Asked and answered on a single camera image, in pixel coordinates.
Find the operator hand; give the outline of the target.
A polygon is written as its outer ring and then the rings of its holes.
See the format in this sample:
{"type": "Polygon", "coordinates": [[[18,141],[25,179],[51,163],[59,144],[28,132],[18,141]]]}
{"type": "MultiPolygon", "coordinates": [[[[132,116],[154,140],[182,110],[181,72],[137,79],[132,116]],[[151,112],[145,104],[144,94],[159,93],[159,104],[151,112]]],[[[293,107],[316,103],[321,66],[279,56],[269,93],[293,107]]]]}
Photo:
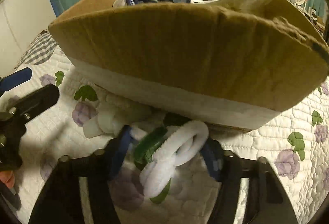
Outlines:
{"type": "Polygon", "coordinates": [[[15,185],[15,175],[13,171],[0,171],[0,181],[9,189],[15,185]]]}

